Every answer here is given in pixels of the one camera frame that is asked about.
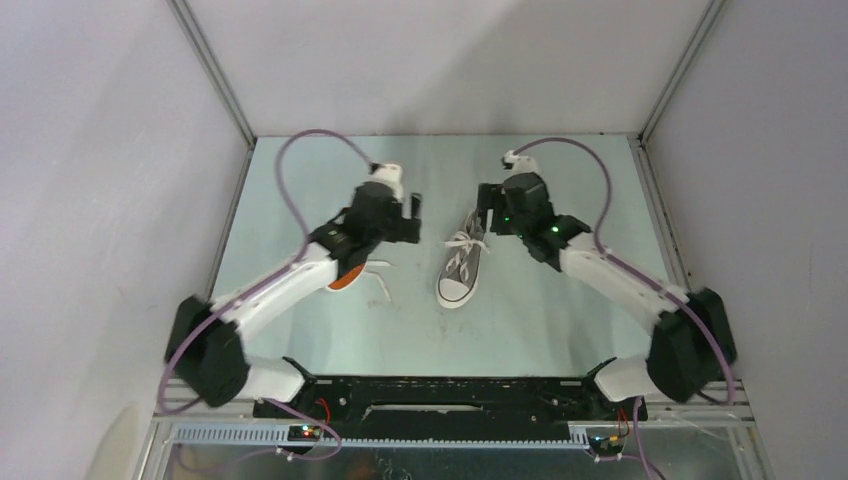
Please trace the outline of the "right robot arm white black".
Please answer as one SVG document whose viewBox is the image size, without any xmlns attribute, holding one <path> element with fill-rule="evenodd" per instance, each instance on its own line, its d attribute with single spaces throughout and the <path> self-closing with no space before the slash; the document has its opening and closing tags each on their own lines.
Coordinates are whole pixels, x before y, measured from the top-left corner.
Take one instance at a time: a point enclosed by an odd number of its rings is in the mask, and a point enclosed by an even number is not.
<svg viewBox="0 0 848 480">
<path fill-rule="evenodd" d="M 591 286 L 649 334 L 647 355 L 616 358 L 590 374 L 581 392 L 588 414 L 606 418 L 622 401 L 649 395 L 685 403 L 711 381 L 732 382 L 735 348 L 716 292 L 663 283 L 616 256 L 587 224 L 555 214 L 537 173 L 480 184 L 477 212 L 483 228 L 517 237 L 534 260 Z"/>
</svg>

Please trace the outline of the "grey canvas sneaker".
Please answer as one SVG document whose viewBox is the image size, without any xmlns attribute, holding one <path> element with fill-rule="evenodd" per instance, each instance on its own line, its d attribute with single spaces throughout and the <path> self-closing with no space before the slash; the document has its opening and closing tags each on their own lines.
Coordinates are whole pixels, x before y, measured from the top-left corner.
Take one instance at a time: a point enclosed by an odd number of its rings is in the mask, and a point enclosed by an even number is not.
<svg viewBox="0 0 848 480">
<path fill-rule="evenodd" d="M 471 210 L 458 229 L 443 245 L 447 256 L 436 282 L 436 300 L 446 309 L 465 305 L 479 282 L 481 258 L 489 249 L 477 212 Z"/>
</svg>

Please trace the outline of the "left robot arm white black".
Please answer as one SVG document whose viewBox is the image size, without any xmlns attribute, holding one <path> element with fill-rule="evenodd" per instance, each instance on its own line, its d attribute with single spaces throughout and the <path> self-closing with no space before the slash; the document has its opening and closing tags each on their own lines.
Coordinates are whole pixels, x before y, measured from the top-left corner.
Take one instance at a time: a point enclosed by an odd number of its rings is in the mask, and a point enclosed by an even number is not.
<svg viewBox="0 0 848 480">
<path fill-rule="evenodd" d="M 405 199 L 399 187 L 370 180 L 354 191 L 349 206 L 305 237 L 281 268 L 218 300 L 197 296 L 178 306 L 160 382 L 181 379 L 211 408 L 240 397 L 276 400 L 292 416 L 316 403 L 310 374 L 291 359 L 250 357 L 249 340 L 313 293 L 363 272 L 382 243 L 417 244 L 422 197 Z"/>
</svg>

